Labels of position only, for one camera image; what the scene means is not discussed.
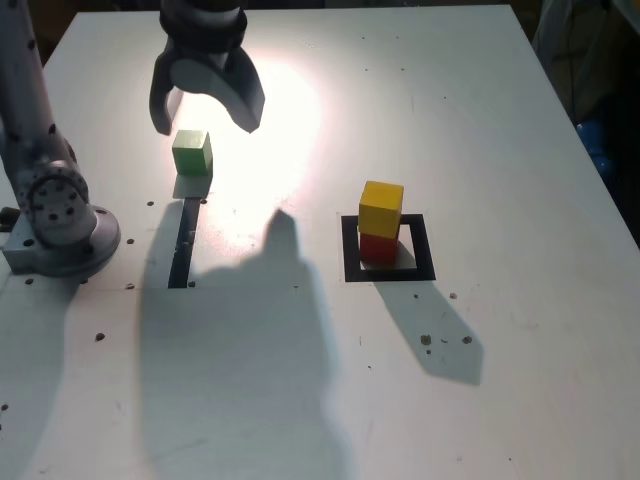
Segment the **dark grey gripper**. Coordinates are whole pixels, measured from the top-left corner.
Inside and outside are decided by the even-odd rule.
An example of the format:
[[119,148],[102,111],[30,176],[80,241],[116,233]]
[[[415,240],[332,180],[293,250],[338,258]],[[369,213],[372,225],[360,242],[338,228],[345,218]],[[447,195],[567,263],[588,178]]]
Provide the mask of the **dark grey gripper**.
[[171,134],[184,92],[214,98],[242,130],[257,130],[265,95],[253,62],[240,48],[247,20],[236,19],[224,27],[177,19],[161,19],[160,24],[179,46],[203,53],[187,51],[178,59],[175,43],[167,42],[157,57],[149,94],[149,112],[156,131]]

